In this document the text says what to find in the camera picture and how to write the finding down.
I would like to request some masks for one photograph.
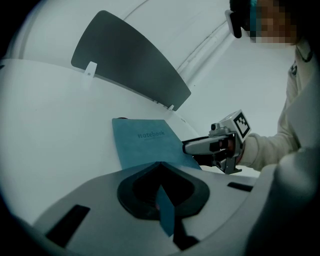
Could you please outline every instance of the headset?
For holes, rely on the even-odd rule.
[[[251,38],[261,31],[257,19],[257,0],[230,0],[230,10],[225,11],[225,16],[230,32],[238,39],[242,37],[241,28],[250,32]]]

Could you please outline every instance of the jacket sleeve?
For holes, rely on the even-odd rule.
[[[299,148],[298,140],[288,122],[286,109],[298,95],[296,77],[289,71],[286,89],[286,101],[280,115],[277,134],[264,137],[252,133],[245,140],[245,148],[240,166],[247,166],[257,171],[271,164],[277,164],[282,157]]]

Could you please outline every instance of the gray flap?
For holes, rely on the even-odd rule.
[[[163,54],[140,32],[102,10],[83,33],[71,60],[85,70],[97,63],[96,74],[177,110],[191,95]]]

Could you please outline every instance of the teal notebook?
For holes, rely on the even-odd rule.
[[[151,162],[172,162],[201,170],[165,120],[112,119],[122,169]]]

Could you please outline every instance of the notebook cover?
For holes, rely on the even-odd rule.
[[[159,211],[160,225],[168,237],[171,237],[175,232],[175,206],[162,185],[156,193],[155,205]]]
[[[112,127],[122,169],[172,162],[201,170],[165,120],[113,119]]]

